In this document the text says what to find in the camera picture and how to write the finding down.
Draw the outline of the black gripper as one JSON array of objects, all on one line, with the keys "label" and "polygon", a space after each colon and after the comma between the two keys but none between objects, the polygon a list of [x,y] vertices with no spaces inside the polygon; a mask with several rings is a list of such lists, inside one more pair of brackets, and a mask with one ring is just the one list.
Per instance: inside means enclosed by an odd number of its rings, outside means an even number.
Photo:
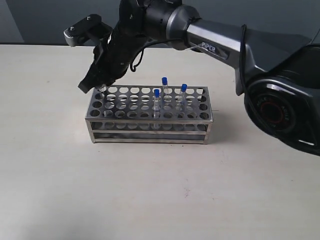
[{"label": "black gripper", "polygon": [[144,34],[132,35],[117,23],[112,32],[94,48],[93,62],[78,88],[87,94],[97,86],[104,88],[114,84],[126,74],[135,55],[147,41],[148,37]]}]

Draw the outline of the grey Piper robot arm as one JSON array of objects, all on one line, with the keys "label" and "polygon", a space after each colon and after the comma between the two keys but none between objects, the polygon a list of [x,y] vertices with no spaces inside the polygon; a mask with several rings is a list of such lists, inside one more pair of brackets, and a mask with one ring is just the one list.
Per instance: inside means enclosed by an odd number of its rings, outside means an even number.
[{"label": "grey Piper robot arm", "polygon": [[320,153],[320,46],[292,34],[268,33],[200,17],[180,0],[123,0],[119,20],[94,50],[79,88],[112,85],[149,46],[207,54],[235,70],[251,121],[298,151]]}]

